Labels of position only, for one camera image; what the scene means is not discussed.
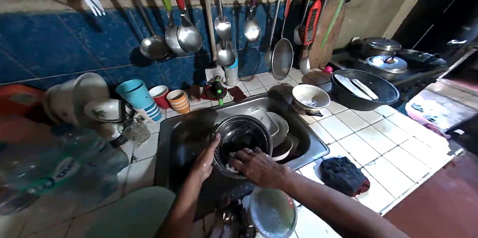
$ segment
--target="kitchen sink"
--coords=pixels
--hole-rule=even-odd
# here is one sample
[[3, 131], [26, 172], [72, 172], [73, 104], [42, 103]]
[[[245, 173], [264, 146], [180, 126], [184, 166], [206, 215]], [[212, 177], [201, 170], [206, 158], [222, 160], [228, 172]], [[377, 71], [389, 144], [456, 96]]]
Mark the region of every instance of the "kitchen sink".
[[[230, 116], [247, 114], [257, 108], [282, 116], [289, 124], [289, 132], [300, 141], [297, 149], [279, 163], [295, 170], [328, 154], [328, 147], [292, 109], [291, 100], [291, 95], [284, 98], [271, 90], [237, 103], [228, 102], [164, 120], [159, 133], [154, 184], [178, 192], [196, 156], [207, 146], [215, 125]], [[213, 212], [224, 197], [234, 200], [253, 189], [250, 181], [229, 178], [214, 169], [201, 188], [196, 217]]]

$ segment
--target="black cloth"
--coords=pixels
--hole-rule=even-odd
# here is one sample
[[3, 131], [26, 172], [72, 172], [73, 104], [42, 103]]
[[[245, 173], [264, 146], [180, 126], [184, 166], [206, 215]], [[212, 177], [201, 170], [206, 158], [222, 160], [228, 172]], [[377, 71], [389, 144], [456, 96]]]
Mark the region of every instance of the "black cloth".
[[370, 188], [370, 181], [347, 157], [326, 159], [320, 164], [320, 174], [326, 186], [350, 197]]

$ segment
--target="orange striped cup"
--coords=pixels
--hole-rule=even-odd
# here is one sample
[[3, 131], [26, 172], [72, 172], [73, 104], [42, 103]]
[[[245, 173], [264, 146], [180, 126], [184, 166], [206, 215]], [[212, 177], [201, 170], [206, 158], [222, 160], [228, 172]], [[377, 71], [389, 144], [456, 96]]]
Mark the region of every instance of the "orange striped cup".
[[187, 99], [186, 92], [184, 90], [173, 90], [167, 96], [166, 99], [171, 104], [171, 107], [177, 113], [189, 113], [189, 100]]

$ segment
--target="person's left hand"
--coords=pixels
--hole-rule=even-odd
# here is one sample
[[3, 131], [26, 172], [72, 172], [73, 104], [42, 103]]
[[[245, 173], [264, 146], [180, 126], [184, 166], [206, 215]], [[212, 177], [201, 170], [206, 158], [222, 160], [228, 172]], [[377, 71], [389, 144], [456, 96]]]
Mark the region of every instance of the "person's left hand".
[[191, 174], [196, 176], [201, 181], [206, 180], [206, 178], [211, 175], [213, 168], [212, 161], [214, 159], [214, 150], [218, 147], [220, 140], [221, 135], [216, 134], [216, 137], [211, 142], [209, 147], [201, 151], [201, 153], [197, 156], [196, 162], [191, 169]]

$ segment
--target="pot lid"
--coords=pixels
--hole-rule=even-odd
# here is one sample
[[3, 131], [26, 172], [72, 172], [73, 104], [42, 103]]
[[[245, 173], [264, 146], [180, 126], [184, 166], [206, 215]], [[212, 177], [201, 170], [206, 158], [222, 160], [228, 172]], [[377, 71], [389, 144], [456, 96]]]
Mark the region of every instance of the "pot lid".
[[407, 70], [407, 62], [398, 57], [375, 56], [367, 58], [366, 62], [389, 73], [403, 73]]
[[402, 48], [402, 45], [400, 45], [398, 42], [382, 37], [367, 37], [363, 39], [363, 43], [373, 48], [385, 51], [397, 51]]

